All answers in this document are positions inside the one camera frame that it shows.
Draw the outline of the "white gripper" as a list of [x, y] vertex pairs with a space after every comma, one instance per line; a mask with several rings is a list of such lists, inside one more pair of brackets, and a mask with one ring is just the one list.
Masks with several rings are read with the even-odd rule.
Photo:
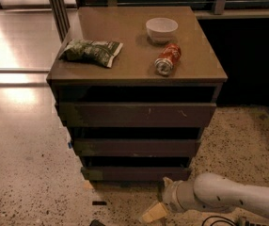
[[140, 216], [142, 223], [152, 223], [164, 218], [168, 210], [173, 213], [182, 213], [188, 210], [199, 210], [200, 203], [195, 197], [193, 183], [188, 181], [172, 181], [168, 177], [163, 178], [164, 191], [163, 202], [155, 202]]

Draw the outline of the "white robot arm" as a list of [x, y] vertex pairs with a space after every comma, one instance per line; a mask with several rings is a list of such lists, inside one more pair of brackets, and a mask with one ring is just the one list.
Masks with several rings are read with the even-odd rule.
[[165, 177], [164, 182], [162, 200], [142, 214], [141, 222], [154, 222], [169, 212], [228, 213], [236, 207], [269, 219], [269, 187], [236, 183], [211, 172], [200, 174], [194, 181], [172, 181]]

